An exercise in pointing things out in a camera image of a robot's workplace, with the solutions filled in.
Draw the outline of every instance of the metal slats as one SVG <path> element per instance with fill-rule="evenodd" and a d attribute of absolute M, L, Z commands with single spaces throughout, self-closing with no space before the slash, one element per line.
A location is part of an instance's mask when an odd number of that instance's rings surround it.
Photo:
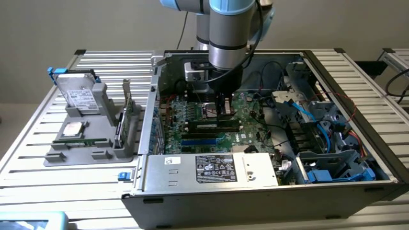
<path fill-rule="evenodd" d="M 409 65 L 409 49 L 392 49 L 400 60 Z"/>
<path fill-rule="evenodd" d="M 130 79 L 133 98 L 143 105 L 150 82 L 150 66 L 146 65 L 150 55 L 151 52 L 142 51 L 86 52 L 78 64 L 81 68 L 95 70 L 101 80 L 107 84 L 107 96 L 117 103 L 123 100 L 121 81 Z M 371 88 L 360 83 L 359 75 L 344 62 L 344 58 L 330 49 L 315 51 L 315 55 L 328 67 L 346 94 L 356 99 L 358 109 L 368 117 L 367 120 L 372 122 L 379 134 L 384 135 L 386 139 L 391 138 L 388 134 L 407 134 L 402 119 L 395 116 L 386 104 L 378 104 L 379 97 Z M 134 161 L 119 164 L 42 166 L 42 156 L 49 150 L 49 142 L 66 116 L 63 108 L 65 100 L 55 91 L 1 170 L 0 211 L 61 210 L 70 219 L 70 229 L 135 230 L 137 223 L 118 199 L 122 184 L 115 182 L 117 174 L 129 171 L 135 166 Z M 409 167 L 409 144 L 390 145 L 390 148 Z M 400 230 L 409 228 L 407 214 L 409 194 L 391 202 L 374 203 L 347 219 L 214 227 L 202 230 Z"/>

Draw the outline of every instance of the hard drive label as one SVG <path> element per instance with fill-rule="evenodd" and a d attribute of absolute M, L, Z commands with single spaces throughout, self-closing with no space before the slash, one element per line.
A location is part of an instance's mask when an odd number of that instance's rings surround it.
<path fill-rule="evenodd" d="M 195 156 L 195 181 L 199 184 L 236 182 L 232 155 Z"/>
<path fill-rule="evenodd" d="M 70 101 L 73 102 L 75 108 L 79 111 L 97 109 L 94 96 L 90 90 L 67 90 L 66 93 L 70 98 Z"/>

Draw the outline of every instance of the black cable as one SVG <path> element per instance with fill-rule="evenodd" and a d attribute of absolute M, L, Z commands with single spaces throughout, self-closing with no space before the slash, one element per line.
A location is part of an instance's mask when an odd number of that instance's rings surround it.
<path fill-rule="evenodd" d="M 279 79 L 278 79 L 278 85 L 279 85 L 280 79 L 282 79 L 282 77 L 283 77 L 283 67 L 282 67 L 282 65 L 280 65 L 280 63 L 279 63 L 278 61 L 268 61 L 268 62 L 266 62 L 266 63 L 263 64 L 262 69 L 260 69 L 260 79 L 259 79 L 259 82 L 263 81 L 263 80 L 262 80 L 263 70 L 264 70 L 266 66 L 267 66 L 270 63 L 278 65 L 278 67 L 279 67 L 279 69 L 280 69 L 280 77 L 279 77 Z"/>
<path fill-rule="evenodd" d="M 409 97 L 409 95 L 404 95 L 409 86 L 406 86 L 406 88 L 404 88 L 402 94 L 394 94 L 394 93 L 390 93 L 390 92 L 388 92 L 388 86 L 390 86 L 391 82 L 392 82 L 399 76 L 402 76 L 403 74 L 406 74 L 407 72 L 409 72 L 409 69 L 406 69 L 406 70 L 403 70 L 402 72 L 399 72 L 399 73 L 388 80 L 388 82 L 386 83 L 384 92 L 386 92 L 386 94 L 387 94 L 388 96 L 392 96 L 392 97 L 402 97 L 402 98 L 403 98 L 403 97 Z"/>
<path fill-rule="evenodd" d="M 185 15 L 183 28 L 181 29 L 181 35 L 179 35 L 179 39 L 178 39 L 178 42 L 177 42 L 177 47 L 175 47 L 175 49 L 178 49 L 179 42 L 181 42 L 181 38 L 183 37 L 185 27 L 186 27 L 186 20 L 187 20 L 187 14 L 189 14 L 189 12 L 186 12 L 186 15 Z"/>
<path fill-rule="evenodd" d="M 260 37 L 262 37 L 262 27 L 263 27 L 262 8 L 260 8 L 260 4 L 259 4 L 258 0 L 255 0 L 255 4 L 256 4 L 256 9 L 258 9 L 258 16 L 259 16 L 259 29 L 258 29 L 258 37 L 256 37 L 255 43 L 252 45 L 252 48 L 250 49 L 248 54 L 244 56 L 244 58 L 239 61 L 239 63 L 228 71 L 226 71 L 223 74 L 220 74 L 218 77 L 215 77 L 210 80 L 199 81 L 199 83 L 206 84 L 206 83 L 210 83 L 210 82 L 216 81 L 218 79 L 223 78 L 226 75 L 228 75 L 231 72 L 234 72 L 239 68 L 239 66 L 243 64 L 243 62 L 251 57 L 251 55 L 254 55 L 254 51 L 255 51 L 255 48 L 258 46 L 258 43 L 259 43 L 259 40 L 260 40 Z"/>
<path fill-rule="evenodd" d="M 402 102 L 403 97 L 404 97 L 404 96 L 409 96 L 409 95 L 406 95 L 407 90 L 409 90 L 409 84 L 407 84 L 406 88 L 404 88 L 403 91 L 402 91 L 400 98 L 399 98 L 398 101 L 396 101 L 398 104 Z"/>
<path fill-rule="evenodd" d="M 254 56 L 254 54 L 250 56 L 250 58 L 248 58 L 248 60 L 247 60 L 247 64 L 244 65 L 244 67 L 242 67 L 243 69 L 244 69 L 246 67 L 248 67 L 250 62 L 251 62 L 251 59 L 252 59 L 252 56 Z"/>
<path fill-rule="evenodd" d="M 282 141 L 280 143 L 278 143 L 276 145 L 274 145 L 274 147 L 282 145 L 283 143 L 288 142 L 288 140 Z"/>
<path fill-rule="evenodd" d="M 270 126 L 270 127 L 276 127 L 276 128 L 279 128 L 279 129 L 282 129 L 282 130 L 284 131 L 284 128 L 282 128 L 280 126 L 266 124 L 266 123 L 258 121 L 258 120 L 255 119 L 255 117 L 252 117 L 252 119 L 254 119 L 255 122 L 258 122 L 259 124 L 262 124 L 262 125 L 264 125 L 264 126 Z"/>
<path fill-rule="evenodd" d="M 260 101 L 260 100 L 263 100 L 263 99 L 266 99 L 266 98 L 268 98 L 268 97 L 270 97 L 270 96 L 266 96 L 266 97 L 260 97 L 260 95 L 259 95 L 259 98 L 256 99 L 256 101 L 254 101 L 254 104 L 252 104 L 252 109 L 251 109 L 251 111 L 255 111 L 255 110 L 254 110 L 255 104 L 256 104 L 256 103 L 259 103 L 259 101 Z"/>

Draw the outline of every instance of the blue tab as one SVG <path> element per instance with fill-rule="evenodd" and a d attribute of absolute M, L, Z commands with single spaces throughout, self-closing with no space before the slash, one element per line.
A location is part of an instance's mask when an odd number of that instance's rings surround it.
<path fill-rule="evenodd" d="M 130 173 L 129 172 L 119 172 L 119 174 L 117 174 L 117 180 L 118 181 L 130 181 Z"/>
<path fill-rule="evenodd" d="M 327 170 L 310 170 L 306 174 L 311 183 L 331 182 L 330 172 Z"/>
<path fill-rule="evenodd" d="M 51 74 L 51 70 L 53 70 L 53 67 L 49 67 L 49 68 L 46 69 L 47 74 Z"/>
<path fill-rule="evenodd" d="M 57 68 L 54 71 L 53 71 L 54 74 L 62 74 L 62 73 L 66 73 L 66 69 L 65 68 Z"/>
<path fill-rule="evenodd" d="M 375 173 L 370 168 L 364 169 L 362 181 L 374 181 L 376 179 Z"/>

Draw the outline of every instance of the blue latch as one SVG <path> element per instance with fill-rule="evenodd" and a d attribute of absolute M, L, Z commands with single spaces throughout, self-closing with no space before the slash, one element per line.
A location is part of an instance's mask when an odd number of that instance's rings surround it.
<path fill-rule="evenodd" d="M 351 175 L 344 178 L 331 178 L 327 170 L 310 170 L 307 173 L 307 179 L 312 184 L 330 183 L 330 182 L 355 182 L 355 181 L 374 181 L 376 179 L 375 174 L 370 168 L 366 168 L 362 173 Z"/>
<path fill-rule="evenodd" d="M 119 174 L 117 174 L 117 181 L 130 181 L 130 173 L 119 172 Z"/>
<path fill-rule="evenodd" d="M 65 68 L 57 68 L 54 71 L 53 71 L 54 74 L 62 74 L 62 73 L 66 73 L 66 69 Z"/>
<path fill-rule="evenodd" d="M 53 83 L 54 85 L 57 85 L 55 80 L 53 79 L 53 76 L 51 76 L 51 75 L 53 75 L 51 70 L 53 70 L 53 67 L 49 67 L 49 68 L 46 69 L 46 72 L 47 72 L 49 78 L 50 78 L 50 80 L 51 80 L 51 83 Z"/>

